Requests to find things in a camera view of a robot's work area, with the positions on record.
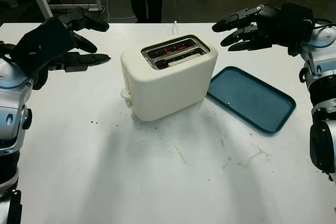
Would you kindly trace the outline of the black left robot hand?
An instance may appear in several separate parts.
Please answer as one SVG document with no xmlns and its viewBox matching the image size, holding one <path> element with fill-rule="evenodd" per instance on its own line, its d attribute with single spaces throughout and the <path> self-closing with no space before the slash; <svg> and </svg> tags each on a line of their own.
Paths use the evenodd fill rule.
<svg viewBox="0 0 336 224">
<path fill-rule="evenodd" d="M 106 54 L 98 54 L 97 47 L 89 40 L 77 34 L 82 29 L 92 29 L 106 32 L 109 24 L 100 17 L 95 16 L 82 7 L 68 10 L 58 17 L 70 32 L 72 39 L 76 43 L 76 48 L 86 52 L 81 55 L 79 52 L 67 52 L 51 61 L 34 76 L 33 90 L 41 89 L 48 78 L 49 71 L 64 70 L 65 72 L 86 71 L 88 67 L 97 66 L 108 62 L 111 58 Z"/>
</svg>

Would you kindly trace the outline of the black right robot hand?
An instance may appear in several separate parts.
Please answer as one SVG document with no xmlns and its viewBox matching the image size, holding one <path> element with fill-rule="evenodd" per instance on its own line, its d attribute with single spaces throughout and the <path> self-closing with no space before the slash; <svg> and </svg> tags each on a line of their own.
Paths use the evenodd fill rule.
<svg viewBox="0 0 336 224">
<path fill-rule="evenodd" d="M 220 33 L 235 29 L 221 41 L 228 51 L 252 51 L 272 47 L 281 43 L 276 24 L 280 9 L 260 4 L 254 8 L 245 8 L 230 14 L 212 26 L 212 31 Z"/>
</svg>

